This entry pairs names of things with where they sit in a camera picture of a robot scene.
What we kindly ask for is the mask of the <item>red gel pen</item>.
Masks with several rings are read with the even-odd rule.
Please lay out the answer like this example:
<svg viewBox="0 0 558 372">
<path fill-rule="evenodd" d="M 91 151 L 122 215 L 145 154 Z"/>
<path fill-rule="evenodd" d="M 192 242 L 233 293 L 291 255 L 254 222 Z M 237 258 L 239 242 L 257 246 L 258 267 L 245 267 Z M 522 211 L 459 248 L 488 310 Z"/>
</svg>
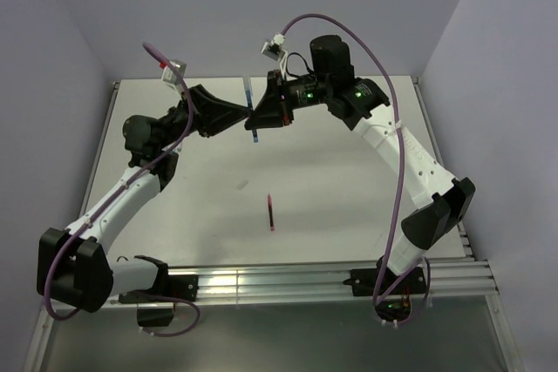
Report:
<svg viewBox="0 0 558 372">
<path fill-rule="evenodd" d="M 269 230 L 271 232 L 274 232 L 276 228 L 275 228 L 275 221 L 274 221 L 273 201 L 270 193 L 268 193 L 267 195 L 267 205 L 268 205 L 268 213 L 269 213 Z"/>
</svg>

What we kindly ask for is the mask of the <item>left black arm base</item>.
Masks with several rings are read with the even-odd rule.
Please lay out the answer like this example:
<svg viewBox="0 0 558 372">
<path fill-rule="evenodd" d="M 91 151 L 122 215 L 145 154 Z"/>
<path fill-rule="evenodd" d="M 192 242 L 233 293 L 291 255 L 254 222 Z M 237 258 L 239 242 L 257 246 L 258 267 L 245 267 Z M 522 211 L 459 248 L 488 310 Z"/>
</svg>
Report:
<svg viewBox="0 0 558 372">
<path fill-rule="evenodd" d="M 169 275 L 161 287 L 149 290 L 131 291 L 118 296 L 120 304 L 148 304 L 165 302 L 171 303 L 170 308 L 138 308 L 136 321 L 140 329 L 157 337 L 175 337 L 192 331 L 200 321 L 201 310 L 195 304 L 199 289 L 199 276 L 197 274 Z M 164 332 L 177 314 L 180 304 L 194 310 L 191 323 L 180 331 Z"/>
</svg>

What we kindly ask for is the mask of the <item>blue pen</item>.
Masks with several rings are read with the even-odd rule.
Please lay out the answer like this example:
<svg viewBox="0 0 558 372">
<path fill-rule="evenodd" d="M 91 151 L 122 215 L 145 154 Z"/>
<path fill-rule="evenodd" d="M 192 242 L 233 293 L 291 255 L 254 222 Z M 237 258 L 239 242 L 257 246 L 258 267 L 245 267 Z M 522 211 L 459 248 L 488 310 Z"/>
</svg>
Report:
<svg viewBox="0 0 558 372">
<path fill-rule="evenodd" d="M 251 89 L 249 87 L 246 87 L 246 86 L 244 88 L 244 91 L 245 91 L 245 96 L 246 96 L 246 100 L 247 100 L 248 110 L 251 112 L 251 111 L 253 111 L 252 92 L 251 92 Z M 252 137 L 253 137 L 254 143 L 258 144 L 259 138 L 258 138 L 257 130 L 251 130 L 251 132 L 252 132 Z"/>
</svg>

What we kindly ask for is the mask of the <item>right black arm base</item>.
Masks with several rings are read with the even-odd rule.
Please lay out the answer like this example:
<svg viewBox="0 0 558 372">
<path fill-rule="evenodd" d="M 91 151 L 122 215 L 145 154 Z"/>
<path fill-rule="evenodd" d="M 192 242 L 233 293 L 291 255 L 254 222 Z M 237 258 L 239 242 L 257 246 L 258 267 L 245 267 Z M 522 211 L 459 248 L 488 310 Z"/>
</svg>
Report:
<svg viewBox="0 0 558 372">
<path fill-rule="evenodd" d="M 427 307 L 431 285 L 429 273 L 429 269 L 425 273 L 421 267 L 401 276 L 389 269 L 385 271 L 374 303 L 376 315 L 383 325 L 396 328 Z M 374 295 L 378 277 L 378 267 L 351 269 L 343 284 L 351 288 L 354 297 L 368 297 Z"/>
</svg>

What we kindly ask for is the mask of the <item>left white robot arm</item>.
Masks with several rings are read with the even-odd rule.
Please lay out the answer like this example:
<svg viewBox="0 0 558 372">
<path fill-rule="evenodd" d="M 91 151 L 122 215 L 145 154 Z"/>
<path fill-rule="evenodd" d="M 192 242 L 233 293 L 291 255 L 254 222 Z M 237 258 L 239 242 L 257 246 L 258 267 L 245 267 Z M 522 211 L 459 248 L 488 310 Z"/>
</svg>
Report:
<svg viewBox="0 0 558 372">
<path fill-rule="evenodd" d="M 167 297 L 166 262 L 139 255 L 111 264 L 108 250 L 173 179 L 179 159 L 175 149 L 190 132 L 210 138 L 249 114 L 247 106 L 219 99 L 196 85 L 165 116 L 133 115 L 124 122 L 122 134 L 131 159 L 122 177 L 78 220 L 63 230 L 50 228 L 40 238 L 37 291 L 52 317 L 58 317 L 54 301 L 94 313 L 116 294 L 140 292 L 149 301 Z"/>
</svg>

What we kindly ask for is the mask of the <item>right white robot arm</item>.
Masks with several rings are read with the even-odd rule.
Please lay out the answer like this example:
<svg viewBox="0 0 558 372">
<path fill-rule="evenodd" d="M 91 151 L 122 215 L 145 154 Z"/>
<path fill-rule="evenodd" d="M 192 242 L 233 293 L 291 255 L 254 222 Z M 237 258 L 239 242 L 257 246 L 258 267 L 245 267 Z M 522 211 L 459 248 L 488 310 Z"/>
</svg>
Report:
<svg viewBox="0 0 558 372">
<path fill-rule="evenodd" d="M 278 33 L 262 46 L 262 54 L 279 64 L 270 71 L 266 90 L 250 113 L 245 128 L 255 131 L 282 128 L 297 109 L 326 105 L 351 132 L 363 138 L 398 175 L 398 186 L 408 192 L 415 210 L 391 231 L 388 256 L 377 274 L 386 293 L 397 293 L 407 282 L 407 270 L 465 215 L 475 186 L 447 171 L 396 117 L 388 96 L 372 80 L 356 76 L 350 49 L 341 37 L 326 35 L 310 43 L 312 68 L 308 74 L 287 74 L 285 37 Z"/>
</svg>

